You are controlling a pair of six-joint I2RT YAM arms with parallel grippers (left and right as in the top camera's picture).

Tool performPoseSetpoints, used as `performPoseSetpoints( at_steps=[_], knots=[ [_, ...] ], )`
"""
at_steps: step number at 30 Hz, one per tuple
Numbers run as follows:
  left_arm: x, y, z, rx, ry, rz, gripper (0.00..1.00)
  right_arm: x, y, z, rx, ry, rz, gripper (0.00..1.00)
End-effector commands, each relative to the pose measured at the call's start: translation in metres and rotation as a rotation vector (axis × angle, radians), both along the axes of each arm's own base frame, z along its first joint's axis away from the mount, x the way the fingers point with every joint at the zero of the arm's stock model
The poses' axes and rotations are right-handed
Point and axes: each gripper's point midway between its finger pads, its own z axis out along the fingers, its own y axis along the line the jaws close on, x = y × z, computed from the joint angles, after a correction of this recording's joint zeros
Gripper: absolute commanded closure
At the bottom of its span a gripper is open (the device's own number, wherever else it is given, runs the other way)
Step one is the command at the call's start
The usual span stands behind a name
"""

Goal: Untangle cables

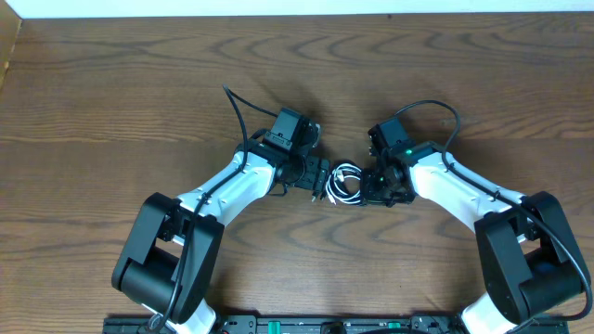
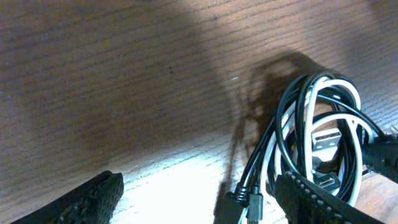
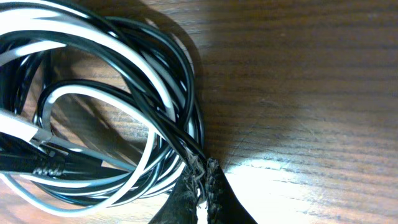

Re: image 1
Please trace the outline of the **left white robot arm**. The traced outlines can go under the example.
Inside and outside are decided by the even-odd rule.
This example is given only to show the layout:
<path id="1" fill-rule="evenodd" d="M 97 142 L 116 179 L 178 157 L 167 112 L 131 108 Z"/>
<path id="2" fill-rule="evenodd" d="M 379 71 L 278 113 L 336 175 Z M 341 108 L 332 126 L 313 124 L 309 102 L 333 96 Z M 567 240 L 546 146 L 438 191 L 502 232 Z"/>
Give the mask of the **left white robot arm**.
<path id="1" fill-rule="evenodd" d="M 205 301 L 226 227 L 277 184 L 319 195 L 329 161 L 252 139 L 203 185 L 169 198 L 149 196 L 114 267 L 111 285 L 154 316 L 136 332 L 211 333 Z"/>

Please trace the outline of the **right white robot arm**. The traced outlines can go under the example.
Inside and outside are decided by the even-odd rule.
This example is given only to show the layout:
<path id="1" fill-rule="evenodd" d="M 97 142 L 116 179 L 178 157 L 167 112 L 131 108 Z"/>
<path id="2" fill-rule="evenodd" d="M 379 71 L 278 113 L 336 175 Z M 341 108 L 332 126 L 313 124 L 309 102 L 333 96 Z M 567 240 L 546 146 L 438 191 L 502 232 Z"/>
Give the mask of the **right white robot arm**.
<path id="1" fill-rule="evenodd" d="M 460 317 L 469 333 L 514 333 L 553 307 L 580 294 L 584 309 L 559 315 L 569 322 L 593 306 L 588 267 L 559 201 L 548 192 L 532 196 L 506 189 L 461 165 L 434 142 L 398 139 L 374 143 L 377 165 L 363 172 L 366 203 L 388 207 L 430 200 L 476 237 L 486 292 Z"/>

